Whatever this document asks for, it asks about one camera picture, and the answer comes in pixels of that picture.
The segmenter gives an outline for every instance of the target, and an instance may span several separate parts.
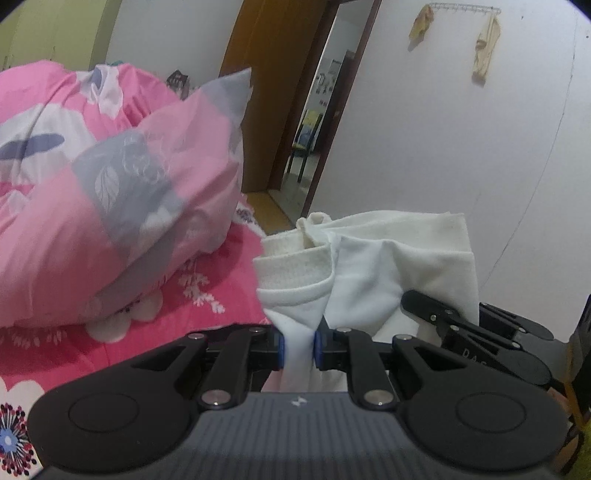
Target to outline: logo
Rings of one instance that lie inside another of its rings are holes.
[[[468,350],[467,348],[464,348],[464,351],[462,352],[462,357],[469,358],[473,362],[478,362],[478,363],[480,363],[482,365],[486,365],[486,362],[485,361],[478,360],[478,358],[476,357],[476,355],[472,355],[470,353],[470,350]]]
[[[308,401],[304,397],[297,397],[296,400],[291,401],[291,404],[298,408],[300,408],[302,405],[306,405],[307,403]]]

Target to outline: striped grey surface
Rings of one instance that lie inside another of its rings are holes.
[[[38,478],[90,477],[49,468]],[[550,480],[555,477],[545,469],[505,476],[455,470],[420,451],[393,415],[358,408],[346,393],[252,393],[237,408],[203,414],[189,437],[161,460],[133,472],[101,478]]]

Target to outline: tiled floor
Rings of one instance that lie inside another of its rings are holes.
[[[286,172],[283,176],[281,190],[269,190],[269,194],[273,200],[277,202],[277,205],[285,212],[292,223],[295,223],[301,216],[304,201],[308,195],[319,157],[319,155],[310,155],[308,157],[301,183],[297,183],[297,177],[300,174],[302,159],[301,157],[294,158],[291,172]]]

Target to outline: white towel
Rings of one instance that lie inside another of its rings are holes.
[[[262,240],[254,260],[258,297],[285,337],[285,367],[265,389],[345,390],[338,372],[313,367],[314,332],[324,315],[331,328],[351,327],[375,341],[407,333],[438,343],[434,327],[400,309],[419,290],[478,322],[478,284],[463,215],[367,212],[332,221],[301,218],[295,230]]]

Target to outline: hanging cloth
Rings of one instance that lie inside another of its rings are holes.
[[[408,34],[408,38],[410,38],[411,41],[415,41],[421,35],[424,35],[429,28],[429,25],[431,25],[431,22],[433,22],[433,18],[433,9],[429,4],[425,5],[414,19],[413,27]]]
[[[501,35],[501,26],[497,19],[497,14],[491,12],[486,20],[486,24],[478,40],[476,40],[476,56],[474,58],[473,77],[480,81],[486,81],[486,74],[488,73],[488,66],[491,62],[492,51],[495,48],[496,41]]]

